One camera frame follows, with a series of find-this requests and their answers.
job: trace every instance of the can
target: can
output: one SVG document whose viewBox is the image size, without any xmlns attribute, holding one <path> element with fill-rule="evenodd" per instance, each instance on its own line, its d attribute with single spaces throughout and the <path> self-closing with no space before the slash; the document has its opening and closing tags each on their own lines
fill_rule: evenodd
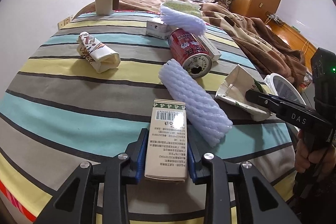
<svg viewBox="0 0 336 224">
<path fill-rule="evenodd" d="M 174 59 L 193 79 L 206 75 L 212 67 L 209 52 L 195 37 L 183 29 L 177 29 L 168 37 Z"/>
</svg>

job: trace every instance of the bed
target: bed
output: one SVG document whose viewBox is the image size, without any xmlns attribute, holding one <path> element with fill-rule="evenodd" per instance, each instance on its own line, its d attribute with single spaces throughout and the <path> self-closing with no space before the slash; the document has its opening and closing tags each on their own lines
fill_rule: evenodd
<svg viewBox="0 0 336 224">
<path fill-rule="evenodd" d="M 41 45 L 13 79 L 0 103 L 0 190 L 29 221 L 81 162 L 104 162 L 125 151 L 141 128 L 149 128 L 155 98 L 171 99 L 158 79 L 158 71 L 172 58 L 167 41 L 145 36 L 146 21 L 158 16 L 145 11 L 118 11 L 105 17 L 82 14 Z M 221 28 L 207 28 L 206 36 L 222 56 L 198 83 L 214 97 L 240 64 L 267 89 L 233 39 Z M 117 69 L 97 74 L 80 58 L 76 40 L 82 31 L 120 53 Z M 234 163 L 250 160 L 288 200 L 295 171 L 285 123 L 274 116 L 254 122 L 241 109 L 217 102 L 234 126 L 208 152 Z M 195 135 L 204 142 L 196 131 Z M 230 191 L 235 220 L 232 185 Z M 191 180 L 161 184 L 143 179 L 129 186 L 127 195 L 133 223 L 203 221 L 205 185 L 196 186 Z M 101 214 L 100 191 L 97 223 Z"/>
</svg>

